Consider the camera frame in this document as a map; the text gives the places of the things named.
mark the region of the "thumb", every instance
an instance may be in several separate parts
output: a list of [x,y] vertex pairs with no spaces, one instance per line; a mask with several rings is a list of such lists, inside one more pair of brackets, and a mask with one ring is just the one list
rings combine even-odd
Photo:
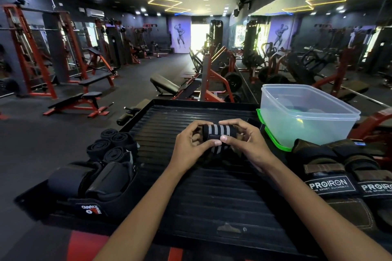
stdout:
[[227,135],[221,135],[220,140],[224,142],[225,144],[232,145],[233,147],[236,147],[240,150],[245,149],[245,145],[247,144],[246,142],[243,142],[242,140],[238,140],[234,137],[227,136]]
[[206,140],[202,144],[198,145],[197,148],[204,153],[206,150],[212,147],[217,147],[218,145],[222,145],[222,142],[218,139],[210,139]]

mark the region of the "forearm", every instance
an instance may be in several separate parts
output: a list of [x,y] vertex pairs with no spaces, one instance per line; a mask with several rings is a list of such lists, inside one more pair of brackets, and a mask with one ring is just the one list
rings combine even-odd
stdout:
[[277,158],[266,173],[330,261],[391,260],[379,244],[347,221]]
[[181,177],[181,173],[168,166],[94,260],[143,260]]

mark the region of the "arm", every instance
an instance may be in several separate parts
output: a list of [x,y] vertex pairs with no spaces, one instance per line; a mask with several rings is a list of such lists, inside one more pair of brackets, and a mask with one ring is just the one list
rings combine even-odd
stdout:
[[258,170],[272,178],[328,260],[392,260],[383,247],[331,208],[277,159],[258,128],[240,119],[221,121],[219,124],[238,126],[244,140],[221,136],[221,141],[240,149]]
[[194,121],[176,138],[169,165],[132,212],[120,224],[104,245],[95,261],[142,261],[158,230],[169,199],[181,177],[210,147],[222,145],[219,140],[200,144],[198,126],[212,124]]

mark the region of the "hand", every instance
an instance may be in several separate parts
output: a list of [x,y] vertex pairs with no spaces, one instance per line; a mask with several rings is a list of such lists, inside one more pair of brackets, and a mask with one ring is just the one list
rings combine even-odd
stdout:
[[220,125],[234,125],[238,133],[243,134],[243,140],[222,135],[220,140],[225,144],[238,148],[258,169],[264,169],[269,164],[279,161],[270,151],[260,130],[241,119],[224,120]]
[[202,143],[202,136],[195,133],[201,125],[213,125],[207,121],[194,121],[184,129],[176,138],[174,151],[169,166],[184,174],[209,148],[222,145],[220,140],[207,140]]

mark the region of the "black table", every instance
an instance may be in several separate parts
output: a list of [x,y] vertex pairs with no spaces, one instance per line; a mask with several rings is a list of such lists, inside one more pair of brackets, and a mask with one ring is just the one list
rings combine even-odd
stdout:
[[[138,171],[150,187],[168,165],[176,135],[193,120],[218,123],[231,118],[257,119],[256,108],[253,104],[156,99],[121,131],[131,132],[140,144]],[[265,138],[274,154],[285,162],[285,153],[267,135]],[[102,235],[111,235],[117,227],[56,210],[53,200],[46,182],[42,182],[16,202],[46,225]],[[390,234],[380,232],[372,237],[392,251]],[[183,177],[169,201],[154,243],[252,260],[307,260],[321,254],[307,229],[268,180],[232,152],[223,159],[199,159]]]

